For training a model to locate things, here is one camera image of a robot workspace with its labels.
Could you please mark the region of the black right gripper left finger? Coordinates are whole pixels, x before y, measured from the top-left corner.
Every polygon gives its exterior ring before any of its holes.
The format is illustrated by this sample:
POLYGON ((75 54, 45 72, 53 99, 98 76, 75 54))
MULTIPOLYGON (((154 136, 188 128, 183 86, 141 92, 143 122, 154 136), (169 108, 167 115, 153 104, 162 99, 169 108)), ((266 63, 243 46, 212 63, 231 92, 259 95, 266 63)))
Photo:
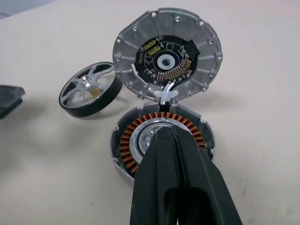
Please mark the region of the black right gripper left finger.
POLYGON ((178 225, 179 127, 163 127, 152 137, 135 173, 129 225, 178 225))

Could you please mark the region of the silver motor housing copper windings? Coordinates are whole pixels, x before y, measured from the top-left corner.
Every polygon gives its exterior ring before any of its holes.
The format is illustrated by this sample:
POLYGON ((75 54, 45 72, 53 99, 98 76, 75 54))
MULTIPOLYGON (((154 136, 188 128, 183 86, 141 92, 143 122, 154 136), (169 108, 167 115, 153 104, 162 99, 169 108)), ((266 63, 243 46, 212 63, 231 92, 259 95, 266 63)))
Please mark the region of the silver motor housing copper windings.
POLYGON ((176 152, 163 142, 164 131, 177 127, 189 132, 210 159, 216 151, 216 142, 210 124, 202 116, 188 108, 175 104, 162 109, 158 103, 136 107, 123 116, 113 130, 110 149, 113 163, 120 176, 131 186, 144 166, 143 159, 152 155, 151 144, 157 155, 157 168, 165 171, 176 163, 176 152))

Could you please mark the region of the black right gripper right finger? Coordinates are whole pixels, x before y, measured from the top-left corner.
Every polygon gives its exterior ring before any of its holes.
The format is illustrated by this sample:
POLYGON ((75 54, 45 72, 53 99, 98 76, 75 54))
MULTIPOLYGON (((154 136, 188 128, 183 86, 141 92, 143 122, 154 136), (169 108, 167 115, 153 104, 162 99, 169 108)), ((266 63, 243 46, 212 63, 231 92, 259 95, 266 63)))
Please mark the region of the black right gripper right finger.
POLYGON ((221 172, 193 136, 181 128, 169 133, 177 178, 169 191, 169 225, 243 225, 221 172))

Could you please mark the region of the black silver spoked rotor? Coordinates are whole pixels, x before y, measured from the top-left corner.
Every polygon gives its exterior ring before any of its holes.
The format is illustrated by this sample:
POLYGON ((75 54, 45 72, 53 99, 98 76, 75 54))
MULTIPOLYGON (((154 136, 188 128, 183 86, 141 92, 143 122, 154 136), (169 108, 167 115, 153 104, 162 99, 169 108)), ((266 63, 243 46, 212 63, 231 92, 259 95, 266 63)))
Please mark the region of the black silver spoked rotor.
POLYGON ((111 62, 94 63, 68 80, 59 94, 59 104, 73 117, 90 116, 107 107, 121 88, 111 62))

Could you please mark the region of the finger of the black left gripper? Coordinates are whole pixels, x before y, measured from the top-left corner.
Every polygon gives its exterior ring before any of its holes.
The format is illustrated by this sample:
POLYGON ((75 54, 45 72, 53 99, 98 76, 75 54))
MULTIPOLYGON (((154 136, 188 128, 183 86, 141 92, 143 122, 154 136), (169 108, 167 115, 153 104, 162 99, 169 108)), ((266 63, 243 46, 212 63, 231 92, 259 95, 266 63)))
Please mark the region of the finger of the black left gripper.
POLYGON ((23 102, 24 95, 22 87, 0 85, 0 120, 23 102))

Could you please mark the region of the grey round tape roll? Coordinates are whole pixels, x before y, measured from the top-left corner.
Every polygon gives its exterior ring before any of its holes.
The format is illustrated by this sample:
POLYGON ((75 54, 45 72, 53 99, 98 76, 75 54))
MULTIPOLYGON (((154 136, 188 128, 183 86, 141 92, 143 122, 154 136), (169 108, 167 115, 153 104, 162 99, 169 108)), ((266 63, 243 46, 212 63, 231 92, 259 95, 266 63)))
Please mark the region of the grey round tape roll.
POLYGON ((148 11, 124 28, 112 51, 116 76, 141 99, 158 101, 157 92, 175 92, 180 101, 206 91, 223 53, 212 26, 180 8, 148 11))

